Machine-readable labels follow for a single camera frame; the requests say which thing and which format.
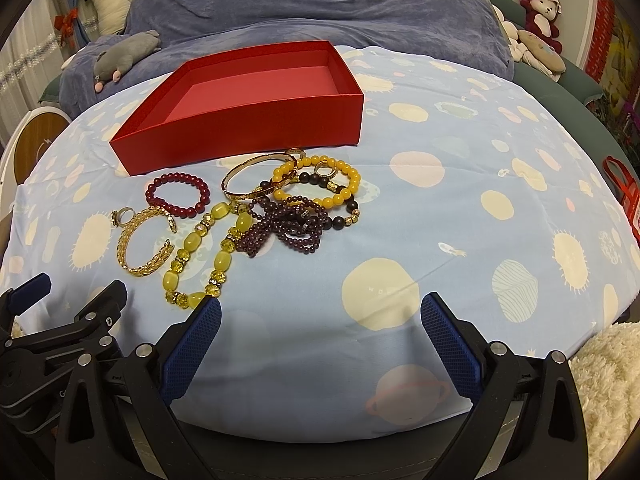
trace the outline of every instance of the silver screw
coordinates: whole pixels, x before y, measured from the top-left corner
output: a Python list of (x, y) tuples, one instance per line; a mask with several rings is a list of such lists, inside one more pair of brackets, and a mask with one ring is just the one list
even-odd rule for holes
[(78, 358), (78, 364), (80, 366), (87, 366), (91, 362), (91, 354), (82, 354)]
[(142, 345), (136, 348), (136, 355), (138, 357), (149, 357), (153, 349), (154, 348), (148, 343), (142, 343)]
[(491, 346), (489, 346), (489, 348), (491, 349), (491, 352), (496, 355), (505, 355), (507, 353), (507, 346), (500, 341), (494, 341), (493, 343), (491, 343)]
[(559, 365), (561, 365), (562, 363), (564, 363), (566, 361), (566, 357), (564, 356), (564, 354), (559, 351), (559, 350), (554, 350), (553, 352), (551, 352), (551, 358), (558, 363)]

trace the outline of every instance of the open red box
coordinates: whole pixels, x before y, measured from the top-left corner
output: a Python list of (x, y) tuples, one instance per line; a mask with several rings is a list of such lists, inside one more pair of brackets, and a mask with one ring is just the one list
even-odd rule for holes
[(363, 104), (328, 41), (252, 46), (187, 61), (111, 147), (136, 175), (243, 153), (357, 144)]

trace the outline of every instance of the yellow beaded bracelet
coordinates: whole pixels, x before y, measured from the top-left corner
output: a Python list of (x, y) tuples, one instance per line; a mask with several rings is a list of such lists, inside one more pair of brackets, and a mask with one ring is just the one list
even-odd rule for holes
[[(282, 179), (284, 174), (288, 174), (291, 171), (290, 165), (292, 162), (286, 162), (285, 164), (279, 166), (275, 170), (273, 170), (273, 179)], [(355, 168), (352, 168), (349, 164), (344, 162), (343, 160), (335, 160), (334, 158), (329, 158), (327, 155), (314, 155), (314, 156), (304, 156), (300, 158), (297, 164), (297, 169), (307, 168), (309, 166), (314, 166), (314, 174), (310, 177), (305, 173), (299, 173), (296, 176), (291, 178), (291, 183), (296, 184), (298, 182), (302, 184), (306, 184), (307, 182), (311, 184), (317, 184), (317, 182), (313, 182), (314, 176), (317, 175), (316, 180), (320, 181), (322, 179), (329, 179), (333, 177), (337, 171), (340, 171), (343, 175), (349, 177), (349, 185), (348, 186), (339, 186), (335, 182), (329, 180), (326, 183), (326, 188), (335, 193), (334, 196), (326, 197), (326, 198), (315, 198), (313, 199), (319, 205), (322, 205), (325, 209), (331, 209), (334, 206), (342, 205), (346, 200), (351, 199), (352, 196), (358, 192), (358, 188), (360, 187), (360, 173)], [(331, 168), (335, 170), (335, 173), (332, 172), (331, 175), (322, 175), (318, 173), (318, 169), (320, 168)], [(286, 193), (282, 189), (276, 189), (273, 191), (273, 198), (275, 200), (284, 200), (290, 197), (290, 194)]]
[[(178, 249), (175, 259), (171, 262), (171, 269), (165, 272), (162, 277), (162, 287), (166, 291), (164, 298), (171, 304), (177, 304), (181, 308), (196, 308), (204, 296), (220, 296), (220, 287), (226, 282), (226, 271), (231, 266), (231, 253), (236, 250), (236, 242), (251, 227), (254, 219), (246, 212), (247, 206), (243, 204), (220, 202), (211, 208), (211, 212), (204, 213), (199, 224), (194, 227), (193, 232), (184, 239), (183, 248)], [(230, 227), (226, 238), (220, 242), (220, 250), (213, 260), (214, 270), (209, 277), (209, 283), (204, 288), (204, 292), (193, 292), (185, 294), (179, 292), (178, 282), (180, 273), (191, 259), (193, 253), (213, 227), (216, 220), (220, 220), (229, 214), (229, 211), (238, 215), (236, 225)]]

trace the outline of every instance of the planet print fabric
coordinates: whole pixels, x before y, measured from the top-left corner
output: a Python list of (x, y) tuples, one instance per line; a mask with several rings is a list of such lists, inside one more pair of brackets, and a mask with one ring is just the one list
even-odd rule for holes
[[(258, 257), (233, 254), (220, 297), (220, 332), (185, 396), (181, 420), (286, 442), (336, 442), (411, 430), (465, 412), (420, 325), (420, 300), (437, 291), (460, 319), (514, 352), (571, 355), (638, 293), (640, 253), (596, 166), (522, 88), (478, 70), (379, 47), (339, 47), (366, 94), (358, 146), (309, 150), (362, 175), (360, 221), (303, 255), (270, 239)], [(112, 280), (129, 301), (111, 329), (124, 352), (154, 343), (188, 312), (168, 304), (158, 272), (135, 278), (115, 248), (110, 212), (146, 206), (162, 172), (128, 177), (109, 140), (162, 77), (81, 114), (18, 188), (4, 288), (46, 272), (51, 294), (20, 316), (27, 332), (72, 321)], [(248, 156), (180, 168), (220, 181)], [(271, 174), (254, 166), (232, 181), (251, 189)], [(193, 189), (162, 186), (191, 205)], [(326, 190), (298, 185), (292, 193)], [(181, 244), (198, 218), (152, 218), (127, 259), (146, 262), (165, 239)], [(203, 290), (229, 215), (180, 276)]]

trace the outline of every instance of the curtain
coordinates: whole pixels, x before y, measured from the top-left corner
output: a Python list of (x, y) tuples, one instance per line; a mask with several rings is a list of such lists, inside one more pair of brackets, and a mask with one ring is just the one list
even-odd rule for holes
[(63, 56), (53, 28), (53, 0), (32, 0), (0, 50), (0, 142), (38, 106), (47, 84), (60, 74)]

